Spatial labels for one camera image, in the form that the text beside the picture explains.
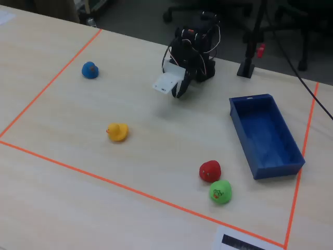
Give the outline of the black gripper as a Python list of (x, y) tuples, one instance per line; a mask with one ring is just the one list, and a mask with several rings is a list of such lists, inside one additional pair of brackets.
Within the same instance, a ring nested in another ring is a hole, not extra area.
[(186, 70), (184, 79), (172, 88), (173, 97), (180, 98), (188, 89), (191, 79), (195, 79), (200, 67), (200, 54), (189, 39), (174, 39), (171, 42), (171, 63)]

